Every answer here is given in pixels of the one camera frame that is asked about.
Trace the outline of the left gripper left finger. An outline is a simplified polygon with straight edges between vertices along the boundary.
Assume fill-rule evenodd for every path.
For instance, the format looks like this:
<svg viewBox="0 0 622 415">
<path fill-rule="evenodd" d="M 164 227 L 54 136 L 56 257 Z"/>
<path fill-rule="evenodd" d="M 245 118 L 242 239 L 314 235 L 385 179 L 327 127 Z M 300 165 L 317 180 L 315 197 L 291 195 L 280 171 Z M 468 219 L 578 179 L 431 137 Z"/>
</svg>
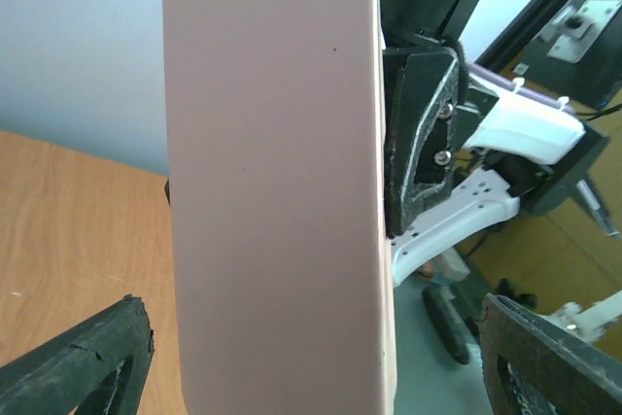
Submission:
<svg viewBox="0 0 622 415">
<path fill-rule="evenodd" d="M 1 367 L 3 414 L 136 414 L 155 353 L 141 298 L 126 295 Z"/>
</svg>

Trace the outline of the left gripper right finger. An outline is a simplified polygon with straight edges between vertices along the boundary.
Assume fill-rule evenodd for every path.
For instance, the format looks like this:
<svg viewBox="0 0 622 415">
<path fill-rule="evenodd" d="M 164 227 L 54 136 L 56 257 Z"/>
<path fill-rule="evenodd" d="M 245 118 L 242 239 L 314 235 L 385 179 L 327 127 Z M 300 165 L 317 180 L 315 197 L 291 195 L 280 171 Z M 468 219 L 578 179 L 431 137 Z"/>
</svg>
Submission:
<svg viewBox="0 0 622 415">
<path fill-rule="evenodd" d="M 621 362 L 515 301 L 486 294 L 479 323 L 483 378 L 495 414 L 520 414 L 512 382 L 558 414 L 619 414 Z"/>
</svg>

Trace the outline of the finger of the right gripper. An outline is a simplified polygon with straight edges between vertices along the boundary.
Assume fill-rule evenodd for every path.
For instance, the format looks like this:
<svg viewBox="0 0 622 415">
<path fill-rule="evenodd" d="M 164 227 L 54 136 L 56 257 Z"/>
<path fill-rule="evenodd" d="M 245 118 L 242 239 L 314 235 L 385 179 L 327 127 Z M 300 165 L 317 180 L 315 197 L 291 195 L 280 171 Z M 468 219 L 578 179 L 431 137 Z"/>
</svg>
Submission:
<svg viewBox="0 0 622 415">
<path fill-rule="evenodd" d="M 450 195 L 468 72 L 450 48 L 388 48 L 383 67 L 386 233 L 402 235 Z"/>
</svg>

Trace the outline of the pink glasses case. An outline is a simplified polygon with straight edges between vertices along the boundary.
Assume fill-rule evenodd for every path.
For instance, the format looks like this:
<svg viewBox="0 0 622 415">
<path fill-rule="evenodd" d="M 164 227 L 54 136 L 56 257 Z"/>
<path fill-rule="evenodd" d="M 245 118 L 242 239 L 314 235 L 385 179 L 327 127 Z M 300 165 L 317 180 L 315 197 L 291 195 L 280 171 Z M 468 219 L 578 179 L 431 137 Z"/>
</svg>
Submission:
<svg viewBox="0 0 622 415">
<path fill-rule="evenodd" d="M 191 414 L 390 414 L 378 0 L 162 0 Z"/>
</svg>

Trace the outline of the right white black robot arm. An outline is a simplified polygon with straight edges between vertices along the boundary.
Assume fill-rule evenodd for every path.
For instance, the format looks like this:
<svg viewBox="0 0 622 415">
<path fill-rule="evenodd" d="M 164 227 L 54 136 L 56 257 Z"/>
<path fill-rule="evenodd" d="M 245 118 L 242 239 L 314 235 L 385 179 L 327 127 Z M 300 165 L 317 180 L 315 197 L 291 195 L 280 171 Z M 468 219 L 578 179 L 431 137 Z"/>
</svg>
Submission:
<svg viewBox="0 0 622 415">
<path fill-rule="evenodd" d="M 479 0 L 376 0 L 384 105 L 384 219 L 395 286 L 429 260 L 571 192 L 606 137 L 564 97 L 501 75 L 570 0 L 531 0 L 475 62 L 459 37 Z"/>
</svg>

